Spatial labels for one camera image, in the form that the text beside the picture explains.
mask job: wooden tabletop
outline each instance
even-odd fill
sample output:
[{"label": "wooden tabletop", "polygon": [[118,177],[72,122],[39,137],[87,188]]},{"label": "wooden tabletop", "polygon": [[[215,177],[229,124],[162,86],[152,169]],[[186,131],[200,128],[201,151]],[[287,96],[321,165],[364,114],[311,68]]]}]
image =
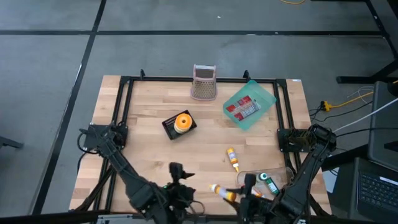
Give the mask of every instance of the wooden tabletop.
[{"label": "wooden tabletop", "polygon": [[[104,76],[93,115],[95,124],[109,124],[118,92],[120,76]],[[198,101],[190,97],[190,82],[135,81],[127,119],[129,135],[123,154],[147,180],[163,186],[171,182],[169,162],[183,164],[185,171],[195,175],[182,183],[193,187],[195,200],[206,207],[206,214],[235,215],[235,211],[222,198],[209,190],[209,184],[236,187],[237,173],[229,162],[226,150],[233,147],[239,160],[239,169],[244,171],[284,167],[283,154],[279,151],[276,129],[278,120],[275,105],[247,131],[239,129],[224,113],[222,105],[243,83],[217,83],[218,95],[213,101]],[[261,84],[273,94],[272,84]],[[307,129],[310,125],[307,102],[300,80],[287,80],[294,125]],[[125,86],[123,102],[127,92]],[[282,89],[279,95],[288,128]],[[162,121],[177,113],[189,110],[198,127],[171,141],[162,126]],[[302,161],[306,153],[301,153]],[[80,166],[70,208],[76,208],[88,196],[98,182],[102,158],[86,155]],[[104,208],[108,186],[104,188],[100,208]],[[114,189],[112,212],[133,212],[125,185],[118,177]],[[322,208],[331,213],[322,172],[315,177],[311,193]],[[194,205],[197,212],[199,205]]]}]

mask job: clear plastic container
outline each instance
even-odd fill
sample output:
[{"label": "clear plastic container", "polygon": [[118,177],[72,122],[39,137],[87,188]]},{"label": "clear plastic container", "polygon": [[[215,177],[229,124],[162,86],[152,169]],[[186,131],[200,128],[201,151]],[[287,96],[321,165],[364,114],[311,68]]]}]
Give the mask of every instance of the clear plastic container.
[{"label": "clear plastic container", "polygon": [[250,80],[223,105],[224,113],[241,129],[249,129],[274,103],[276,98],[256,81]]},{"label": "clear plastic container", "polygon": [[[288,167],[281,167],[276,169],[266,169],[266,170],[254,170],[254,171],[242,171],[238,173],[238,177],[236,180],[236,186],[241,187],[244,185],[244,176],[246,174],[254,174],[258,175],[265,172],[268,177],[270,177],[274,183],[276,184],[277,188],[281,190],[281,188],[290,182],[290,180],[294,177],[293,172]],[[257,179],[256,184],[254,186],[258,191],[260,191],[266,198],[273,200],[275,195],[272,194],[271,190],[269,189],[268,185],[264,181],[260,181]]]}]

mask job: laptop keyboard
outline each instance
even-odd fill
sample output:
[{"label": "laptop keyboard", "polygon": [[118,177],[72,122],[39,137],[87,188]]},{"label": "laptop keyboard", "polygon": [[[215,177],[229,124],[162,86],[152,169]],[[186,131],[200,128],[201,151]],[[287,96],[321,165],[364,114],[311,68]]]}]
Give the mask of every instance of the laptop keyboard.
[{"label": "laptop keyboard", "polygon": [[398,213],[398,183],[360,172],[358,200]]}]

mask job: yellow cable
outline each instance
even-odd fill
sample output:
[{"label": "yellow cable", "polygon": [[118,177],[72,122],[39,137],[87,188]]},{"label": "yellow cable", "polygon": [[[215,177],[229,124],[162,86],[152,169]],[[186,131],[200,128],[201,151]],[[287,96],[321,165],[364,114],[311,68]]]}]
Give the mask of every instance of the yellow cable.
[{"label": "yellow cable", "polygon": [[349,101],[347,101],[347,102],[345,102],[345,103],[342,103],[342,104],[340,104],[340,105],[336,105],[336,106],[331,105],[330,108],[339,108],[339,107],[342,107],[342,106],[344,106],[344,105],[347,105],[348,103],[352,103],[352,102],[354,102],[354,101],[356,101],[356,100],[358,100],[358,99],[361,99],[361,97],[369,96],[370,94],[373,94],[373,91],[370,92],[370,93],[361,95],[361,96],[359,96],[359,97],[357,97],[357,98],[354,98],[354,99],[352,99],[352,100],[349,100]]},{"label": "yellow cable", "polygon": [[303,2],[305,2],[305,0],[301,0],[301,1],[299,1],[299,2],[289,2],[289,1],[285,1],[285,0],[280,0],[281,2],[284,2],[284,3],[286,3],[286,4],[301,4],[301,3],[303,3]]}]

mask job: concrete floor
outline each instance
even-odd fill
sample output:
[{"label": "concrete floor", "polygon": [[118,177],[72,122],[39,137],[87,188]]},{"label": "concrete floor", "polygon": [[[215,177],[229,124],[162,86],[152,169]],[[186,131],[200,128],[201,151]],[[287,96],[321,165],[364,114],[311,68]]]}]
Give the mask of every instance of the concrete floor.
[{"label": "concrete floor", "polygon": [[[380,17],[393,26],[392,11],[383,2],[374,4]],[[94,0],[0,0],[0,30],[91,30],[99,5]],[[361,2],[306,1],[293,6],[278,0],[108,0],[99,29],[377,30],[377,26]],[[23,149],[0,150],[0,217],[29,212],[87,40],[87,35],[0,35],[0,93],[7,96],[0,99],[0,136],[25,143]],[[97,36],[43,212],[68,209],[80,156],[78,128],[91,121],[103,75],[138,75],[142,68],[147,75],[189,76],[194,63],[215,64],[220,77],[241,77],[249,70],[252,77],[302,79],[312,109],[321,100],[344,102],[361,86],[338,85],[336,76],[371,75],[392,59],[380,38]],[[357,101],[330,114],[361,104]],[[335,129],[370,110],[369,106],[323,124]],[[368,126],[366,120],[346,131]],[[367,138],[367,133],[347,136],[339,139],[338,146],[350,149]],[[333,183],[333,177],[326,181]]]}]

